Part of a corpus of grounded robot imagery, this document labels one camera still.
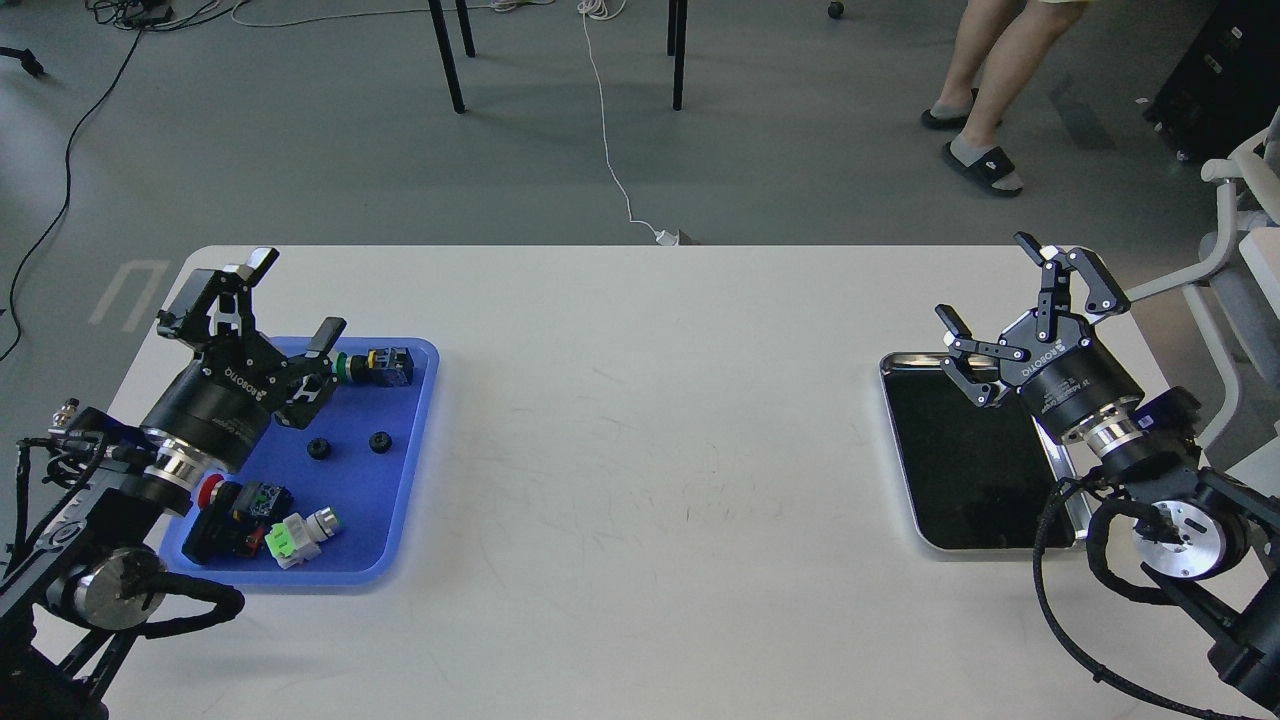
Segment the black Robotiq image left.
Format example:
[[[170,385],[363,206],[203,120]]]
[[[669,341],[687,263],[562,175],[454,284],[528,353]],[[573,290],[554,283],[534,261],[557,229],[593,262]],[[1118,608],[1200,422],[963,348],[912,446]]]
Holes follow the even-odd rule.
[[[155,442],[182,445],[236,473],[274,421],[302,430],[333,396],[330,352],[344,318],[328,316],[291,357],[255,334],[252,290],[279,256],[259,247],[246,263],[192,272],[157,313],[159,336],[201,350],[143,418],[141,428]]]

